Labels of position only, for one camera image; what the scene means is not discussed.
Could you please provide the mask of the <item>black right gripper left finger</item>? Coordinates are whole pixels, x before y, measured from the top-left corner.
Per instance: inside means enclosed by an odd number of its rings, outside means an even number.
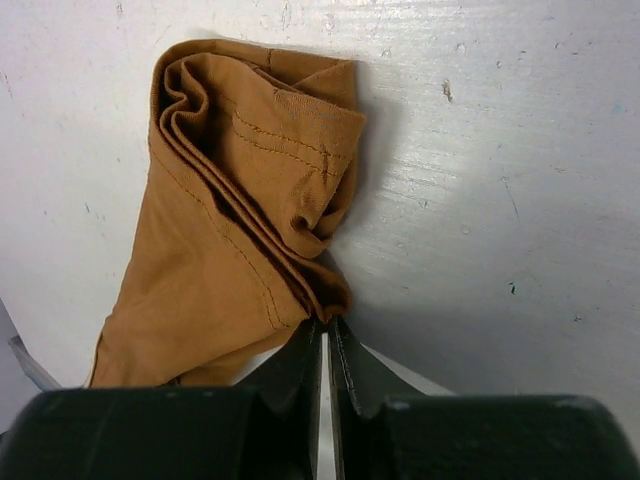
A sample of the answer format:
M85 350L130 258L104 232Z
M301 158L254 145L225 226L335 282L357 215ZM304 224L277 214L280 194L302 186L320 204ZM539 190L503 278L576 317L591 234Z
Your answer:
M242 456L243 479L314 479L319 449L322 328L302 322L240 382L256 393Z

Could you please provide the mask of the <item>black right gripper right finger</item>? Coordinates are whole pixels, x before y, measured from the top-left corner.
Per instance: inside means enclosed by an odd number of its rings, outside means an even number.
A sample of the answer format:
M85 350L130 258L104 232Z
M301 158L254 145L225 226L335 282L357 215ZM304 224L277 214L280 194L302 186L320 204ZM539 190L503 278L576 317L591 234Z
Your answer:
M339 479L395 479L395 441L387 424L391 398L425 394L371 354L345 320L328 325L331 412Z

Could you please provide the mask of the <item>brown underwear cream waistband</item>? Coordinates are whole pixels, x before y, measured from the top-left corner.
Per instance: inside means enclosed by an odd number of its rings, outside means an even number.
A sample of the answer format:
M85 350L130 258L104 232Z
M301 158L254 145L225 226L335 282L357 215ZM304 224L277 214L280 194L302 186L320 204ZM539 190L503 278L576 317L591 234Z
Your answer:
M357 185L353 61L223 39L151 81L150 165L93 388L229 385L305 320L345 314L321 261Z

